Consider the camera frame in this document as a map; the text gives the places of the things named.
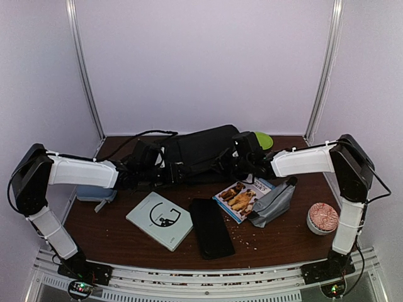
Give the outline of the grey pencil pouch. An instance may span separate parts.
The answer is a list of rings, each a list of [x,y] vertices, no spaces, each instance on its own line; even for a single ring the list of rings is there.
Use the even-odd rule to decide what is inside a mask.
[[[259,198],[254,204],[247,219],[258,228],[264,228],[269,222],[284,214],[290,208],[298,179],[292,176],[275,187],[268,194]]]

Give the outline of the black student bag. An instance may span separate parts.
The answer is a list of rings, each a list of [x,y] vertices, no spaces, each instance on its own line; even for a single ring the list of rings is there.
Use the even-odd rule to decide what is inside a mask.
[[[224,125],[161,139],[157,144],[164,149],[165,165],[183,165],[186,177],[182,183],[212,184],[227,180],[227,176],[217,170],[215,162],[224,150],[233,150],[232,137],[238,133],[239,130],[234,125]]]

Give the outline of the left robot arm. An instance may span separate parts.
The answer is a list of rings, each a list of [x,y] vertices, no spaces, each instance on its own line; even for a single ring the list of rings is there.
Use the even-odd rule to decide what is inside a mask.
[[[53,248],[62,267],[76,279],[85,279],[95,269],[49,208],[48,186],[72,184],[127,190],[137,189],[140,184],[154,188],[181,183],[188,169],[181,161],[168,160],[166,155],[163,142],[144,146],[137,142],[133,152],[122,160],[60,154],[35,143],[10,177],[7,199],[10,207],[23,215]]]

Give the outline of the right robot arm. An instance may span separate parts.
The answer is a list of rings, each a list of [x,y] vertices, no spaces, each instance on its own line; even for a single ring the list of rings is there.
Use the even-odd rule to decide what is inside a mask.
[[[251,174],[276,179],[316,172],[336,175],[342,201],[338,228],[327,259],[310,272],[341,277],[372,202],[368,197],[372,181],[379,178],[374,163],[360,144],[345,134],[322,145],[266,154],[253,132],[242,132],[232,139],[234,147],[225,149],[215,161],[220,172],[232,177]]]

